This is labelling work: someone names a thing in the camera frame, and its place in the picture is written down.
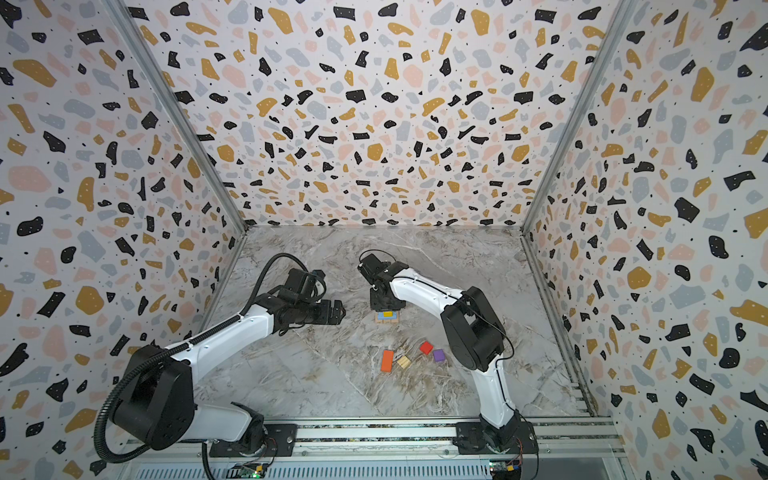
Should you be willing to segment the red-orange wood block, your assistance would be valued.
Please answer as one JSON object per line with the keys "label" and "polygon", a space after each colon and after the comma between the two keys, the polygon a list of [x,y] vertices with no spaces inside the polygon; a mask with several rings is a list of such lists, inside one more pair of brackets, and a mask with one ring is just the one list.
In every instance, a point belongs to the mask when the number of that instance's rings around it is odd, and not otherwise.
{"label": "red-orange wood block", "polygon": [[384,350],[381,357],[380,370],[382,372],[391,372],[394,362],[394,352],[391,350]]}

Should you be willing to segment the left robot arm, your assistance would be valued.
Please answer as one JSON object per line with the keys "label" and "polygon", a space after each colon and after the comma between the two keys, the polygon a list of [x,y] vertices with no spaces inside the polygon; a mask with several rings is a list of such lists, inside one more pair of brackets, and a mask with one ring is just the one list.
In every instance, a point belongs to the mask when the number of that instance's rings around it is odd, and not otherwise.
{"label": "left robot arm", "polygon": [[255,292],[233,317],[174,345],[137,350],[97,416],[100,456],[119,463],[178,442],[212,440],[232,444],[241,455],[261,450],[267,430],[260,413],[240,403],[200,404],[195,386],[260,340],[308,325],[340,324],[344,305],[325,291],[322,271],[292,269],[284,284]]}

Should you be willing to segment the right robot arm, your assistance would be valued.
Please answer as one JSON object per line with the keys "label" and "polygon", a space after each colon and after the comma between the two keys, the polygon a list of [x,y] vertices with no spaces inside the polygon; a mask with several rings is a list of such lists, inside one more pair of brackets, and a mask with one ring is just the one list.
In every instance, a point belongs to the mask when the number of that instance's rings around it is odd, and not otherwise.
{"label": "right robot arm", "polygon": [[480,402],[481,444],[471,449],[505,453],[516,447],[522,417],[504,371],[504,349],[511,340],[482,290],[449,288],[373,253],[361,257],[358,271],[370,285],[374,311],[399,311],[412,304],[441,321],[450,352],[471,372]]}

